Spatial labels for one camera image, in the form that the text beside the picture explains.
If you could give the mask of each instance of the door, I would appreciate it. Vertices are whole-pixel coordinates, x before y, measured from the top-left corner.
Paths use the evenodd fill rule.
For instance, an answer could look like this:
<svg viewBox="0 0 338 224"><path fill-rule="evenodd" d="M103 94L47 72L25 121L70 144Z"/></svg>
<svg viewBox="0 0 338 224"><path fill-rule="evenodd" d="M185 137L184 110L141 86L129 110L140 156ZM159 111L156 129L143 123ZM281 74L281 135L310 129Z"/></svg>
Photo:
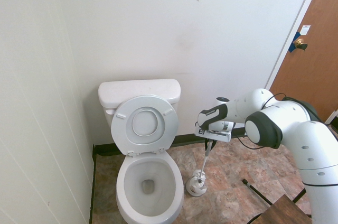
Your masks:
<svg viewBox="0 0 338 224"><path fill-rule="evenodd" d="M303 25L308 47L286 54L270 91L309 102L325 121L338 108L338 0L312 0Z"/></svg>

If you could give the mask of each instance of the toilet seat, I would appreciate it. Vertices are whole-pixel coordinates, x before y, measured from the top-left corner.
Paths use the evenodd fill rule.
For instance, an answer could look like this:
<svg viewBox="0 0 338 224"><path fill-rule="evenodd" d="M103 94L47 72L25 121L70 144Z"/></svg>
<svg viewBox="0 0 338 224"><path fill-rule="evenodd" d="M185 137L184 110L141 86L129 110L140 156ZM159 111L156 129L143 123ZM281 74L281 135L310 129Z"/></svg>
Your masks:
<svg viewBox="0 0 338 224"><path fill-rule="evenodd" d="M124 155L135 156L168 149L178 126L176 111L167 100L142 95L123 102L117 108L111 134Z"/></svg>

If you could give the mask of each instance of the blue tape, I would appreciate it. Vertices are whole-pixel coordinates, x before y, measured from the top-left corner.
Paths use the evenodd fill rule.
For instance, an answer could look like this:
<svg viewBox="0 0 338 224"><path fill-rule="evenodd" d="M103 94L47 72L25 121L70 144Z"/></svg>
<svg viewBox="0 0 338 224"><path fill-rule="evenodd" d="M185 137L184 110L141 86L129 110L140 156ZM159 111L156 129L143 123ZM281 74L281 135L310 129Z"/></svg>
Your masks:
<svg viewBox="0 0 338 224"><path fill-rule="evenodd" d="M301 36L301 34L299 33L299 32L297 32L296 34L295 34L295 37L294 37L294 39L292 40L292 43L291 43L291 45L290 45L290 47L289 47L289 52L293 52L295 49L296 49L296 47L295 47L295 45L294 45L294 41L298 38L298 37L300 37Z"/></svg>

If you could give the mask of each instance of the white toilet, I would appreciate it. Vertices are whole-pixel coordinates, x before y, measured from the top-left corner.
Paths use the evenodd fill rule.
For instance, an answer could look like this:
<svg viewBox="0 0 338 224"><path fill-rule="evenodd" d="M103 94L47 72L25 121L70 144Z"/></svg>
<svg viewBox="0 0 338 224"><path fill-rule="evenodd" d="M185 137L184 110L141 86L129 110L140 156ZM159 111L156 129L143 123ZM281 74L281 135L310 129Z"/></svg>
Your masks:
<svg viewBox="0 0 338 224"><path fill-rule="evenodd" d="M182 176L165 151L177 133L180 95L176 80L114 81L99 87L112 137L126 155L116 200L129 224L172 223L182 209Z"/></svg>

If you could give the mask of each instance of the door knob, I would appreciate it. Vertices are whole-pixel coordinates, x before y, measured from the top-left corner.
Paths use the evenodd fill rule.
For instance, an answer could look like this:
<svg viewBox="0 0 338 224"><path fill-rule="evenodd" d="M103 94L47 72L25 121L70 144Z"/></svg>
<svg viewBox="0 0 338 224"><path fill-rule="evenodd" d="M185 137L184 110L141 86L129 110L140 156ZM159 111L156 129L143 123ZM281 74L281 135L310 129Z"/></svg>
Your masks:
<svg viewBox="0 0 338 224"><path fill-rule="evenodd" d="M303 39L298 39L297 41L295 41L295 47L297 49L305 50L307 48L307 43L304 43Z"/></svg>

